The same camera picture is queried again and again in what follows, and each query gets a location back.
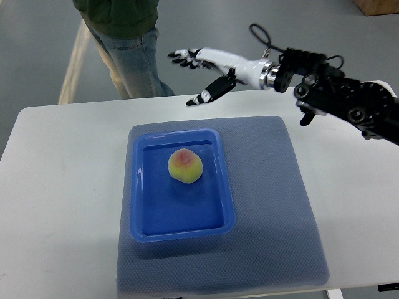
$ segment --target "blue tray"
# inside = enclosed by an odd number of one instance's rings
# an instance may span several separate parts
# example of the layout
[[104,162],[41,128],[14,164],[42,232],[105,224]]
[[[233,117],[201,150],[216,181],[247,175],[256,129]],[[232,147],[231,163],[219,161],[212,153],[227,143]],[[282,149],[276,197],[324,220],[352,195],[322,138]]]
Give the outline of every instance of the blue tray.
[[[203,162],[192,184],[169,174],[169,157],[180,148]],[[202,128],[139,136],[133,143],[130,207],[130,233],[139,242],[229,232],[235,214],[219,133]]]

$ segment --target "non-slip mat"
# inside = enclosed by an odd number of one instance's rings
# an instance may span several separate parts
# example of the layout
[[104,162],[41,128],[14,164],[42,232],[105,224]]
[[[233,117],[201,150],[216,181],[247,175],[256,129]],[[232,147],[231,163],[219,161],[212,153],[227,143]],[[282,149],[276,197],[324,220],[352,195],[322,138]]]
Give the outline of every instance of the non-slip mat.
[[[236,224],[224,235],[143,244],[130,235],[132,144],[166,131],[221,135]],[[154,123],[128,137],[118,251],[120,298],[323,285],[329,271],[284,122],[276,116]]]

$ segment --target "white robotic hand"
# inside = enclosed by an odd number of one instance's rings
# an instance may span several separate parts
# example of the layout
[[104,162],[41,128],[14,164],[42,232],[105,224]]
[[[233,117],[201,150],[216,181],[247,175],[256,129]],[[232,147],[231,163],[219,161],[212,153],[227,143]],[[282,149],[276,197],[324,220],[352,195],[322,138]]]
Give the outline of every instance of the white robotic hand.
[[195,69],[206,67],[219,70],[223,76],[211,83],[187,105],[212,102],[236,86],[236,82],[250,85],[255,89],[267,90],[274,86],[278,71],[276,63],[267,58],[251,61],[242,56],[211,48],[183,49],[168,55],[175,58],[173,63]]

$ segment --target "concrete floor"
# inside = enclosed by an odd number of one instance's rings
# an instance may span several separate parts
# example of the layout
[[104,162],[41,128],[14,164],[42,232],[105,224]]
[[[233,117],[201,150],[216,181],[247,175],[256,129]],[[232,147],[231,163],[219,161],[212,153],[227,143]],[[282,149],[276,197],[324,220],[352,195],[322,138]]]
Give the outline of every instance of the concrete floor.
[[[58,103],[80,22],[72,1],[0,0],[0,155],[23,108]],[[202,91],[219,76],[172,65],[166,55],[176,49],[213,47],[260,58],[264,47],[249,32],[252,22],[262,24],[279,47],[342,55],[347,77],[383,80],[399,94],[399,14],[365,17],[351,0],[162,0],[160,78],[184,95]],[[91,40],[82,58],[74,102],[118,100]],[[399,292],[378,292],[377,286],[342,293],[345,299],[399,298]],[[321,299],[327,294],[268,298]]]

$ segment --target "blue jeans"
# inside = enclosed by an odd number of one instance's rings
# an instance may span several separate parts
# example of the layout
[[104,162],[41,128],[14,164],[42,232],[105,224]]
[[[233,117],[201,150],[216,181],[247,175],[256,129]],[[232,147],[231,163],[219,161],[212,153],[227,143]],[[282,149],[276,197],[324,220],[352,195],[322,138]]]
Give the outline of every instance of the blue jeans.
[[174,95],[158,78],[155,52],[159,33],[156,27],[135,39],[117,39],[88,28],[122,99]]

